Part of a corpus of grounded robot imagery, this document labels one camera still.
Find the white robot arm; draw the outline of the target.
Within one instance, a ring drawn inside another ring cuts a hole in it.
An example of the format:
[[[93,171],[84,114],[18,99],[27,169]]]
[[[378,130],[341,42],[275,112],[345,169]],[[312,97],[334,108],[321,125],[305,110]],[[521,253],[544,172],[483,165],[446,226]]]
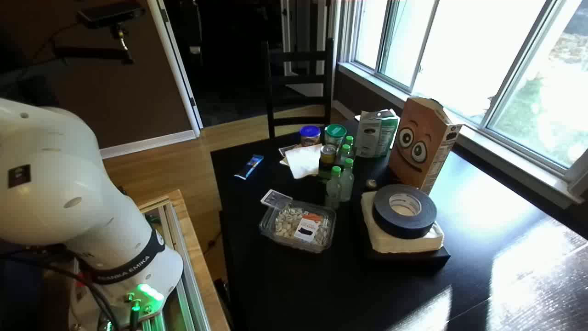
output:
[[[0,99],[0,217],[3,240],[75,255],[68,321],[82,331],[156,316],[183,272],[110,180],[93,130],[64,108]]]

